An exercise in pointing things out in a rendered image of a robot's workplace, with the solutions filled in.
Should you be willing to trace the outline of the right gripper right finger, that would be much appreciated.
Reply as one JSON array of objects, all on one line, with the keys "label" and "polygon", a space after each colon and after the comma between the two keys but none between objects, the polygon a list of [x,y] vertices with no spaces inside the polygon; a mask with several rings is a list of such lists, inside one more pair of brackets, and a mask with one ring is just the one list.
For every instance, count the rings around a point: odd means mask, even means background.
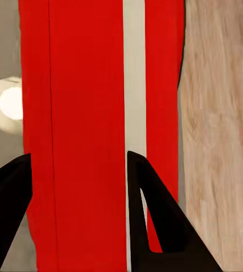
[{"label": "right gripper right finger", "polygon": [[[145,156],[128,151],[131,272],[223,272]],[[143,191],[162,253],[148,246]]]}]

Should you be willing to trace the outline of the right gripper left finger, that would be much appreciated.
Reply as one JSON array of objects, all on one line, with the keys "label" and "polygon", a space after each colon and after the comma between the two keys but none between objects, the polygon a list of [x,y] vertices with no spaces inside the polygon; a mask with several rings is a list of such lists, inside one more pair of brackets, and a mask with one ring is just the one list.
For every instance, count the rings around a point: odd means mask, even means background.
[{"label": "right gripper left finger", "polygon": [[0,268],[31,198],[31,153],[0,168]]}]

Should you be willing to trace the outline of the radio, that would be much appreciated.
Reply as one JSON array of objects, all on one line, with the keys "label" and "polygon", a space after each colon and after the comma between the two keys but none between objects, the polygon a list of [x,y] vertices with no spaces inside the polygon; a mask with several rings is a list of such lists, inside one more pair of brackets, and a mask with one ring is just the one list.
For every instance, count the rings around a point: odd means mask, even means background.
[{"label": "radio", "polygon": [[37,272],[131,272],[128,151],[178,204],[186,0],[19,0],[19,16]]}]

